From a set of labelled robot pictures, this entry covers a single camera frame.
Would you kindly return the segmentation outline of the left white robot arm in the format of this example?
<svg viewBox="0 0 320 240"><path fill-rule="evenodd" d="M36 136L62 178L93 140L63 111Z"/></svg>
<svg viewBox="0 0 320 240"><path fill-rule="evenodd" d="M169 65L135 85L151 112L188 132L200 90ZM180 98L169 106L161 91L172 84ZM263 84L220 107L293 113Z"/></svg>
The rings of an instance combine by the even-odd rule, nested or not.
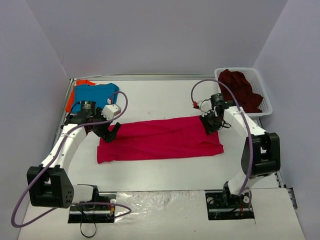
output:
<svg viewBox="0 0 320 240"><path fill-rule="evenodd" d="M68 170L81 142L92 132L110 143L121 127L112 121L121 115L117 104L97 107L94 101L82 101L80 111L69 113L61 126L61 135L50 154L39 166L27 171L29 197L34 207L67 209L72 204L83 203L89 209L101 203L98 188L90 184L72 184Z"/></svg>

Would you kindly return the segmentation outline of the magenta t shirt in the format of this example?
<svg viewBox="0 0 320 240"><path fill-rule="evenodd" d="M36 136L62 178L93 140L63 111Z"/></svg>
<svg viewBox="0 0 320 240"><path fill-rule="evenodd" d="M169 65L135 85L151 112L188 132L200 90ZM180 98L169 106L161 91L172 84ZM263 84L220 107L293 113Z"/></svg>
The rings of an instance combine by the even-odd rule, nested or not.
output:
<svg viewBox="0 0 320 240"><path fill-rule="evenodd" d="M124 123L115 140L100 140L98 164L112 161L140 161L210 157L224 147L217 132L207 135L198 116Z"/></svg>

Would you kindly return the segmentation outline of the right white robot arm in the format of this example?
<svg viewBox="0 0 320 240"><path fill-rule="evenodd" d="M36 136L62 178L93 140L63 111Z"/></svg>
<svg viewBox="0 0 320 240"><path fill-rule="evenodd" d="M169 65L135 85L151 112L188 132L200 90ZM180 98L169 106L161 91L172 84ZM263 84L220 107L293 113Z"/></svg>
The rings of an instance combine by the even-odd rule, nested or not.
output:
<svg viewBox="0 0 320 240"><path fill-rule="evenodd" d="M221 93L210 98L210 109L199 116L205 133L211 135L222 128L233 128L244 140L240 170L222 188L222 202L229 207L251 187L281 168L280 137L258 126L234 100L224 100Z"/></svg>

